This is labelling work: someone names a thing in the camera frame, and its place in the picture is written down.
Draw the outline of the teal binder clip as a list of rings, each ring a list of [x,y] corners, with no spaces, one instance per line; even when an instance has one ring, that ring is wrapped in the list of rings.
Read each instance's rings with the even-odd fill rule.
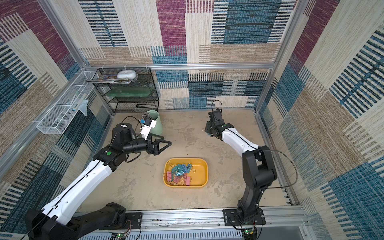
[[[173,177],[183,176],[184,175],[184,165],[176,165],[172,168]]]
[[[192,164],[183,164],[183,171],[184,171],[184,173],[189,173],[192,168],[193,168]]]

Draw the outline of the yellow storage tray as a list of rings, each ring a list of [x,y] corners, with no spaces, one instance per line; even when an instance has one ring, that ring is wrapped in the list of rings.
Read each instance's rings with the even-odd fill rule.
[[[192,164],[193,168],[189,173],[183,176],[173,177],[172,182],[167,181],[167,171],[172,172],[172,168],[176,165]],[[186,177],[191,177],[190,186],[186,186]],[[209,180],[208,164],[200,158],[173,158],[167,161],[163,173],[164,184],[170,188],[202,188]]]

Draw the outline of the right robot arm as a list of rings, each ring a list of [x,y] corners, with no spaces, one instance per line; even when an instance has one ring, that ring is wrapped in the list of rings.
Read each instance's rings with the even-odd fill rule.
[[[252,143],[232,124],[226,124],[221,110],[209,112],[209,119],[205,132],[228,144],[242,157],[246,188],[238,201],[238,221],[242,224],[264,225],[266,220],[260,201],[264,192],[278,177],[271,150],[267,146],[260,147]]]

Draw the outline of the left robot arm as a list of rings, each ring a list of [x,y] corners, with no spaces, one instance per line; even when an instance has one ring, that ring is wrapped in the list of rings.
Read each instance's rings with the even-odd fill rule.
[[[171,146],[163,136],[151,134],[154,125],[144,124],[140,137],[131,124],[116,125],[111,143],[94,155],[86,169],[62,193],[41,210],[28,211],[26,237],[30,240],[78,240],[95,230],[126,227],[126,209],[117,203],[109,203],[80,217],[74,217],[74,213],[103,180],[122,163],[130,162],[130,154],[147,152],[157,156]]]

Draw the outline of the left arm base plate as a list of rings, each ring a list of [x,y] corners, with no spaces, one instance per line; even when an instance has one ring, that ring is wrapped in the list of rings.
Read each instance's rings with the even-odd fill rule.
[[[121,227],[121,230],[139,230],[141,228],[142,218],[143,213],[141,212],[125,213],[125,220],[123,221],[123,226]]]

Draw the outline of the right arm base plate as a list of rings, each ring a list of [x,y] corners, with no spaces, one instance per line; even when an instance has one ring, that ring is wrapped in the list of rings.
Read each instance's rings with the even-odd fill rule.
[[[262,209],[256,208],[250,213],[243,213],[241,209],[224,209],[225,226],[254,226],[265,225],[266,219]]]

